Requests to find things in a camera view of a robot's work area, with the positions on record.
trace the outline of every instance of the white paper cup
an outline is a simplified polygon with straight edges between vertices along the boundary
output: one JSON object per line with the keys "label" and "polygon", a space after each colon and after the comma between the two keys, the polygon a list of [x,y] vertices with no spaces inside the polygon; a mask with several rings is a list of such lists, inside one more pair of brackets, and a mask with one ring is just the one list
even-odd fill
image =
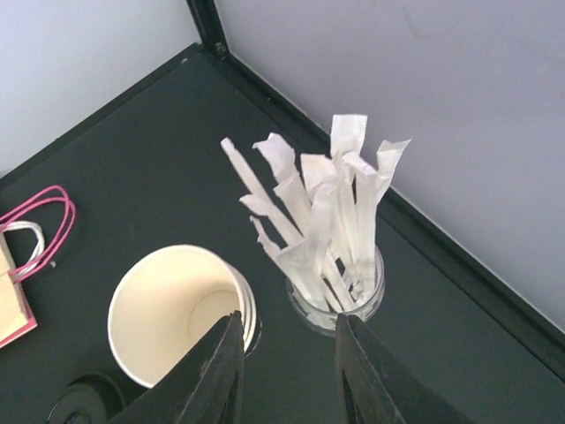
{"label": "white paper cup", "polygon": [[122,370],[156,385],[223,316],[239,310],[247,350],[257,309],[245,278],[197,246],[157,250],[131,268],[109,306],[109,345]]}

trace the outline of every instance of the clear glass jar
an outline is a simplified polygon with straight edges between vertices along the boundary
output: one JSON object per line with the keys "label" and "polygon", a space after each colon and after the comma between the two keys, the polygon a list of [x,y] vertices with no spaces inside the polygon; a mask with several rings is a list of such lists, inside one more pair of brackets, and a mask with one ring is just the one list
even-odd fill
{"label": "clear glass jar", "polygon": [[[374,284],[370,282],[362,282],[357,280],[353,282],[350,292],[357,292],[357,296],[361,297],[359,305],[350,311],[344,311],[342,314],[356,315],[364,322],[368,321],[377,309],[380,307],[382,298],[385,293],[385,272],[384,263],[380,251],[375,247],[375,272]],[[361,291],[360,287],[370,287],[369,291]],[[291,305],[298,312],[305,324],[325,336],[333,337],[335,335],[335,323],[337,322],[337,312],[324,311],[308,302],[302,294],[292,285],[290,280],[286,280],[287,293]]]}

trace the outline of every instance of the stacked paper cup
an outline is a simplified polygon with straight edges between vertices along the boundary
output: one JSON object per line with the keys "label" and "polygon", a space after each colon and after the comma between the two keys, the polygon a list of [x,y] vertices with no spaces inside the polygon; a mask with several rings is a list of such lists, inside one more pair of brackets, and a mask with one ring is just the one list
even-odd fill
{"label": "stacked paper cup", "polygon": [[151,388],[235,310],[241,311],[247,352],[257,329],[257,308],[245,278],[202,247],[165,247],[134,265],[116,288],[109,307],[109,345],[124,372]]}

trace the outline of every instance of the glass rim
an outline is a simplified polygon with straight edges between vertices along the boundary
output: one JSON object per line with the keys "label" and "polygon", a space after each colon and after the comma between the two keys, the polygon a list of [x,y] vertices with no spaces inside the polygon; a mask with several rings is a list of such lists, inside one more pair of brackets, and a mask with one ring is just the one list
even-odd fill
{"label": "glass rim", "polygon": [[379,296],[384,291],[385,288],[385,264],[382,259],[382,255],[380,254],[380,250],[376,245],[374,247],[374,252],[375,252],[374,267],[375,269],[380,271],[379,273],[375,273],[374,292],[371,294],[369,299],[363,302],[363,305],[356,307],[355,309],[351,309],[350,311],[343,311],[343,312],[329,312],[329,311],[324,311],[323,309],[319,309],[317,306],[313,305],[308,300],[306,300],[304,296],[302,296],[302,293],[300,293],[300,291],[296,290],[296,288],[294,287],[294,285],[292,284],[292,282],[289,280],[288,277],[286,278],[287,288],[290,286],[292,287],[293,290],[292,292],[287,290],[287,292],[291,298],[296,298],[297,300],[305,302],[312,309],[313,312],[320,315],[338,316],[339,314],[355,314],[356,312],[363,310],[367,305],[371,304],[372,300],[374,300],[375,297]]}

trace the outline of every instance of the white cord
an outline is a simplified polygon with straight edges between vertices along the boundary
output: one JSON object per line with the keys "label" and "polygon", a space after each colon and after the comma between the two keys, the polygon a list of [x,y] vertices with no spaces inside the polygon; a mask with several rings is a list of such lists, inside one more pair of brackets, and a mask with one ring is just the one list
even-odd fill
{"label": "white cord", "polygon": [[[14,221],[13,223],[8,224],[8,226],[4,229],[4,232],[19,230],[31,230],[34,232],[35,237],[37,238],[37,244],[35,245],[35,248],[32,251],[31,256],[29,257],[29,261],[27,261],[29,263],[37,259],[45,250],[45,238],[43,237],[43,231],[37,223],[32,223],[31,221]],[[22,269],[19,273],[13,276],[14,280],[23,277],[29,271],[37,267],[37,263],[38,262]]]}

